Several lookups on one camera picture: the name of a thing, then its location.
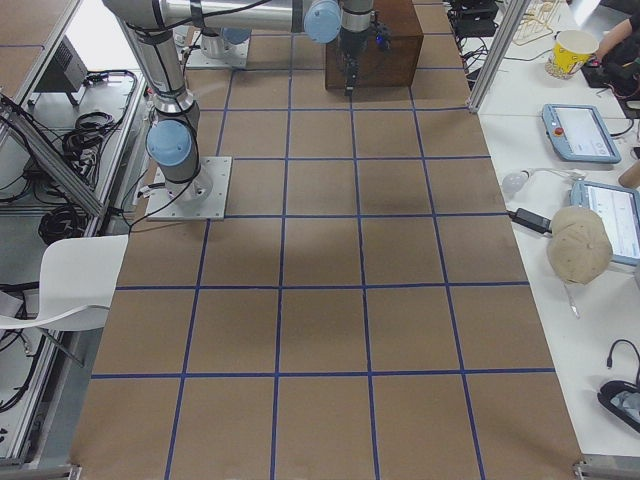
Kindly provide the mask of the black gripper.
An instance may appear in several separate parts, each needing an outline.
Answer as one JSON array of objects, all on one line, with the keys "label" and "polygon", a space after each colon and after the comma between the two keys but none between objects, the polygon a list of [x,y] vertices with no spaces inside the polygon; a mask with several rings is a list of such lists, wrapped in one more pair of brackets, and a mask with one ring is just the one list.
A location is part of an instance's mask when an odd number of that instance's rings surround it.
[{"label": "black gripper", "polygon": [[339,49],[344,59],[344,94],[352,95],[358,79],[358,58],[367,48],[369,39],[380,51],[391,47],[391,33],[379,20],[377,12],[343,12],[339,32]]}]

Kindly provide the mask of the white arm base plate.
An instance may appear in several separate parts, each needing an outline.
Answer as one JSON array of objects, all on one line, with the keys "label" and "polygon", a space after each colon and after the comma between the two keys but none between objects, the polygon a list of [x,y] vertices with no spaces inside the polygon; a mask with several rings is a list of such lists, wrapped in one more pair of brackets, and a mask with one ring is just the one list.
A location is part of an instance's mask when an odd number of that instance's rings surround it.
[{"label": "white arm base plate", "polygon": [[186,57],[187,69],[244,69],[250,40],[232,44],[222,37],[200,37]]},{"label": "white arm base plate", "polygon": [[169,182],[160,168],[156,168],[154,182],[162,183],[152,189],[145,214],[150,221],[195,221],[225,218],[226,201],[233,159],[229,156],[200,158],[200,172],[189,184]]}]

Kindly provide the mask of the person's hand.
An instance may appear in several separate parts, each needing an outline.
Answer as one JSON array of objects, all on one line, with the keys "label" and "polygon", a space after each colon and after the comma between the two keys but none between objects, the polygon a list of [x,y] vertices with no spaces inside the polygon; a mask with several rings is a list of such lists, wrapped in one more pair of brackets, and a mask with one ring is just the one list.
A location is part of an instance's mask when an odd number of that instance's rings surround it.
[{"label": "person's hand", "polygon": [[601,61],[616,45],[628,38],[638,28],[638,16],[632,16],[618,23],[609,30],[599,42],[599,47],[595,52],[595,58]]}]

